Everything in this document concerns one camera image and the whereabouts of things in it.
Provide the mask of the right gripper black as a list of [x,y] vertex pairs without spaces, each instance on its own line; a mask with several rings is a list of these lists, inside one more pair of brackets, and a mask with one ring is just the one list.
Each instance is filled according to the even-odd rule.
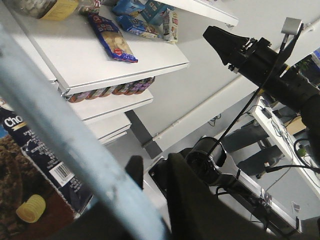
[[208,26],[203,37],[217,52],[222,63],[228,65],[230,71],[237,70],[255,85],[262,85],[264,81],[267,81],[268,85],[286,83],[285,77],[281,75],[285,70],[284,44],[277,53],[263,37],[256,40],[238,36],[217,26]]

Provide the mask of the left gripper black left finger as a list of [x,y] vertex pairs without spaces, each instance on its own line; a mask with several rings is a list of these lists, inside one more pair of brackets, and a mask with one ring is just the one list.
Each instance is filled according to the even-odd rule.
[[125,171],[139,188],[143,189],[144,165],[143,158],[140,155],[133,155],[130,157],[125,166]]

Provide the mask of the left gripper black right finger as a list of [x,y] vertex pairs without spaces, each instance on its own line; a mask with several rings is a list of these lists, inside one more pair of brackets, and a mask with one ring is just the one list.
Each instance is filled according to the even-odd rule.
[[225,205],[179,153],[167,159],[167,206],[174,240],[275,240]]

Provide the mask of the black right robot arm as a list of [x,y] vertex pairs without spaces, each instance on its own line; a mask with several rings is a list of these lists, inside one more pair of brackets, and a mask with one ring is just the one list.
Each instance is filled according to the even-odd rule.
[[270,48],[271,43],[261,38],[238,36],[217,26],[208,26],[204,39],[219,55],[222,63],[264,89],[277,101],[299,112],[308,128],[307,136],[314,161],[320,162],[320,90],[301,75],[295,67],[285,62],[302,32],[297,34],[279,52]]

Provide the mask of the black robot base head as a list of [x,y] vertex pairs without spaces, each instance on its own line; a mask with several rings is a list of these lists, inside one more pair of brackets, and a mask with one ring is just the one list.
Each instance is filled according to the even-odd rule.
[[174,190],[209,190],[216,187],[238,196],[251,196],[248,175],[236,166],[225,145],[217,138],[201,137],[192,147],[170,152],[148,170],[148,174],[163,193]]

